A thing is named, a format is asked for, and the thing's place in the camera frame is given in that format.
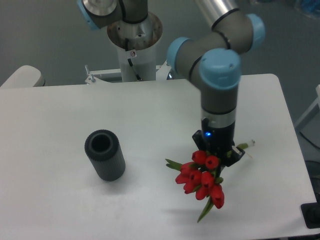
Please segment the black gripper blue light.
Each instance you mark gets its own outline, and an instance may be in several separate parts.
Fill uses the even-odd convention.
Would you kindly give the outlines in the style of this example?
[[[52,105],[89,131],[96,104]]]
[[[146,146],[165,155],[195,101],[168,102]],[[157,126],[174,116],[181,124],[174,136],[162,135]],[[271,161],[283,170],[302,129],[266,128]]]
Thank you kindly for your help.
[[[221,164],[230,167],[237,163],[245,151],[234,145],[235,122],[226,127],[212,127],[209,119],[201,121],[201,130],[197,130],[192,139],[200,151],[208,151],[221,159]]]

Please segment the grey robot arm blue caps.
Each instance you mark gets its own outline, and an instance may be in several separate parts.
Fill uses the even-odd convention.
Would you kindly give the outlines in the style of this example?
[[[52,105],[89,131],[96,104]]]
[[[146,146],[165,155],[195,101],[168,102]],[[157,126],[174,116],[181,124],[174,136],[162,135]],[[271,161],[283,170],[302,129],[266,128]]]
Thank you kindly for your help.
[[[210,34],[199,40],[175,39],[166,61],[200,90],[201,130],[193,135],[194,142],[229,167],[244,155],[234,143],[240,55],[262,44],[265,25],[257,15],[242,13],[233,0],[198,0],[196,4]],[[92,29],[107,29],[118,51],[123,82],[156,78],[154,46],[163,26],[146,0],[79,0],[77,5]]]

